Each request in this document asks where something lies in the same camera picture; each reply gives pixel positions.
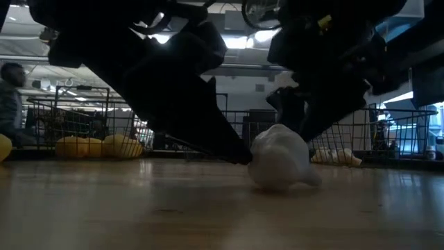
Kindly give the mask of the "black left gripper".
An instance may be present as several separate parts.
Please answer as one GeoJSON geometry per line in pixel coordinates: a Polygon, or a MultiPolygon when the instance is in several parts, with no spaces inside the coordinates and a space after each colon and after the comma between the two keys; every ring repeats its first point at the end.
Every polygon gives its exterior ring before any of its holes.
{"type": "Polygon", "coordinates": [[[121,96],[156,133],[233,164],[253,158],[219,110],[214,79],[228,47],[208,19],[208,8],[177,0],[104,0],[104,14],[123,37],[104,73],[123,75],[121,96]]]}

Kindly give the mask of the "grey ceiling box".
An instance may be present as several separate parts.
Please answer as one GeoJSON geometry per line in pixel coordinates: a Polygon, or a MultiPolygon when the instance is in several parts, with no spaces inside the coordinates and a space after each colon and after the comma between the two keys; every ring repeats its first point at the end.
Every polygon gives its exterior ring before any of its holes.
{"type": "Polygon", "coordinates": [[[226,10],[224,14],[224,29],[229,31],[244,31],[246,23],[241,11],[226,10]]]}

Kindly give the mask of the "ceiling light panel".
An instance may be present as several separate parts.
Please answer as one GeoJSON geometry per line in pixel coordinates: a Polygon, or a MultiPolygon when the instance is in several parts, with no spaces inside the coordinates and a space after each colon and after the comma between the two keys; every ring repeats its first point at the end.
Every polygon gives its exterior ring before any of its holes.
{"type": "Polygon", "coordinates": [[[252,49],[254,47],[254,39],[248,36],[222,36],[225,45],[229,49],[252,49]]]}

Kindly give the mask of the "black cabinet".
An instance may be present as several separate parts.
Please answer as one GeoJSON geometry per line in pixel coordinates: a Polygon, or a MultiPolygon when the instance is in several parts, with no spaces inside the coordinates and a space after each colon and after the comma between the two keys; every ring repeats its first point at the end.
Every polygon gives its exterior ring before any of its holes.
{"type": "Polygon", "coordinates": [[[250,146],[257,135],[274,125],[275,120],[273,110],[248,110],[243,116],[242,139],[250,146]]]}

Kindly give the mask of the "white garlic bulb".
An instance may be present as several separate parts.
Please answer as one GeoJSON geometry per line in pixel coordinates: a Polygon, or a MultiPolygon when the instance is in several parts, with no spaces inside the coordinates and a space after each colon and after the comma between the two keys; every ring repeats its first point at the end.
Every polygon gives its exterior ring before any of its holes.
{"type": "Polygon", "coordinates": [[[284,191],[296,183],[318,187],[322,179],[310,165],[307,143],[283,124],[261,132],[250,147],[250,179],[265,190],[284,191]]]}
{"type": "Polygon", "coordinates": [[[316,149],[314,155],[311,157],[313,163],[333,163],[334,158],[332,151],[326,148],[316,149]]]}
{"type": "Polygon", "coordinates": [[[345,148],[337,151],[338,163],[358,167],[362,163],[362,159],[355,157],[351,149],[345,148]]]}

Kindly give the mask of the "person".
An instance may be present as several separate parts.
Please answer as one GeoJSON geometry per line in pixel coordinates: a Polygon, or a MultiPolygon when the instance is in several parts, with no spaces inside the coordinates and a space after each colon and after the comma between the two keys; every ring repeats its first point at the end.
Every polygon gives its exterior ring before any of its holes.
{"type": "Polygon", "coordinates": [[[22,95],[19,88],[26,83],[24,68],[15,62],[6,62],[0,68],[0,134],[21,140],[22,95]]]}

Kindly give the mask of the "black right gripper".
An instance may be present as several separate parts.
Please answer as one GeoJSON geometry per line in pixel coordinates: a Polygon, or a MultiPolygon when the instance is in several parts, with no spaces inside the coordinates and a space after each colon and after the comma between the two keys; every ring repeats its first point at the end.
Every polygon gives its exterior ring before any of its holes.
{"type": "Polygon", "coordinates": [[[328,15],[346,16],[348,0],[283,0],[277,14],[280,31],[272,38],[268,61],[292,71],[297,87],[279,87],[266,98],[277,112],[278,124],[299,133],[305,142],[333,123],[364,107],[366,85],[317,92],[305,115],[305,100],[298,90],[310,91],[320,82],[318,73],[332,59],[328,36],[318,23],[328,15]]]}

